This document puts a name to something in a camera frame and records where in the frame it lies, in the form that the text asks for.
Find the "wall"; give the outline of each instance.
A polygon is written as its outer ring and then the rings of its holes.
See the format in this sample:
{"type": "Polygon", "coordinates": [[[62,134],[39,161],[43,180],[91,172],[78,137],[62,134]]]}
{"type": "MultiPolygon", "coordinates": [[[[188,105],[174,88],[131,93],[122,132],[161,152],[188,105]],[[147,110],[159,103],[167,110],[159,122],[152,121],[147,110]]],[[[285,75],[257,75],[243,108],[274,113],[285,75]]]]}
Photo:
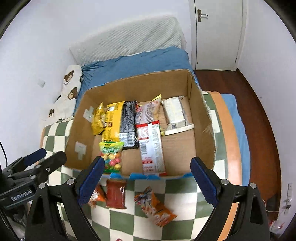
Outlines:
{"type": "MultiPolygon", "coordinates": [[[[0,140],[9,163],[39,148],[40,120],[59,95],[69,45],[97,29],[143,16],[173,14],[191,56],[188,0],[32,0],[0,40],[0,140]],[[38,81],[45,86],[38,86],[38,81]]],[[[5,161],[0,151],[1,167],[5,161]]]]}
{"type": "Polygon", "coordinates": [[[284,225],[282,229],[273,228],[273,232],[281,234],[296,211],[296,43],[278,15],[263,0],[249,0],[247,7],[247,26],[238,68],[259,97],[278,146],[282,190],[280,215],[275,226],[284,225]],[[294,200],[288,215],[283,215],[288,183],[294,185],[294,200]]]}

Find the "red plastic wrapper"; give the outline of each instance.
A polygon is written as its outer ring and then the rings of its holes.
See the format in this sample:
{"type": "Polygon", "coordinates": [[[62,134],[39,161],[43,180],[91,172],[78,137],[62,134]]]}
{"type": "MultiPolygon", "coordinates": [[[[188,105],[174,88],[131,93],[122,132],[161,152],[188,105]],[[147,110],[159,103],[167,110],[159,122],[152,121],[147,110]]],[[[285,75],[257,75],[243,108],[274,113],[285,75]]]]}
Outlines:
{"type": "Polygon", "coordinates": [[[97,201],[106,202],[106,200],[106,195],[101,186],[98,184],[89,199],[89,205],[91,207],[95,207],[97,201]]]}
{"type": "Polygon", "coordinates": [[[126,209],[126,181],[107,179],[107,207],[126,209]]]}
{"type": "Polygon", "coordinates": [[[163,227],[177,217],[157,199],[151,187],[147,187],[144,192],[136,195],[134,201],[146,216],[159,227],[163,227]]]}

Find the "door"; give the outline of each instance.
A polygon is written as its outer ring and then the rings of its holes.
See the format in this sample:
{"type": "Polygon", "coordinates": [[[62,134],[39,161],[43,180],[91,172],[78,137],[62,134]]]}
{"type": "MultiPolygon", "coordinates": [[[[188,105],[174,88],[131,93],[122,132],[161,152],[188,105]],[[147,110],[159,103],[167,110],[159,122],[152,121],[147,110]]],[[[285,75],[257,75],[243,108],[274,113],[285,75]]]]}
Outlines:
{"type": "Polygon", "coordinates": [[[196,69],[235,70],[242,30],[242,0],[195,0],[196,69]]]}

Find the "green and white checkered tablecloth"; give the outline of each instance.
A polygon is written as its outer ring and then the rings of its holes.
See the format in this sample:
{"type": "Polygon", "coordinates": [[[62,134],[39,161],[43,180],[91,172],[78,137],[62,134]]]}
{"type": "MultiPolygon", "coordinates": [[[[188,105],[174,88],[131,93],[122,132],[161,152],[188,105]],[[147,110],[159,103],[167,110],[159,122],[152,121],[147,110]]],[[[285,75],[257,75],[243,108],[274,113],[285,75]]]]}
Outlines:
{"type": "MultiPolygon", "coordinates": [[[[219,178],[228,177],[225,141],[215,104],[207,92],[204,98],[210,108],[216,139],[216,161],[214,171],[219,178]]],[[[64,151],[70,134],[73,117],[59,121],[45,128],[43,148],[47,157],[60,150],[64,151]]],[[[50,176],[49,185],[63,184],[69,178],[76,178],[79,171],[62,166],[50,176]]],[[[106,191],[106,178],[100,184],[106,191]]],[[[103,241],[144,241],[144,240],[193,240],[198,235],[213,207],[208,204],[193,177],[175,180],[127,180],[127,209],[106,208],[105,203],[97,202],[95,208],[83,206],[84,214],[103,241]],[[177,216],[172,222],[160,228],[154,225],[136,206],[133,199],[136,194],[151,186],[157,198],[177,216]]],[[[63,204],[58,204],[61,218],[71,240],[76,240],[68,221],[63,204]]]]}

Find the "blue blanket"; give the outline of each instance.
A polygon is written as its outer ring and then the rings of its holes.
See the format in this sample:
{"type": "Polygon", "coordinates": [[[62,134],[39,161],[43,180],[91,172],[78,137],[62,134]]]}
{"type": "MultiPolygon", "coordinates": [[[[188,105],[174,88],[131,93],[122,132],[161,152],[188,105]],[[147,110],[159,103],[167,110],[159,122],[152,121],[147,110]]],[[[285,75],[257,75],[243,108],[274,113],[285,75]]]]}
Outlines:
{"type": "MultiPolygon", "coordinates": [[[[139,74],[174,69],[189,69],[198,84],[187,52],[177,47],[158,49],[132,56],[121,56],[84,65],[82,67],[83,82],[77,97],[75,111],[85,91],[92,87],[139,74]]],[[[237,111],[235,97],[229,94],[222,94],[222,97],[229,109],[237,133],[242,159],[242,184],[247,186],[250,179],[250,151],[244,125],[237,111]]]]}

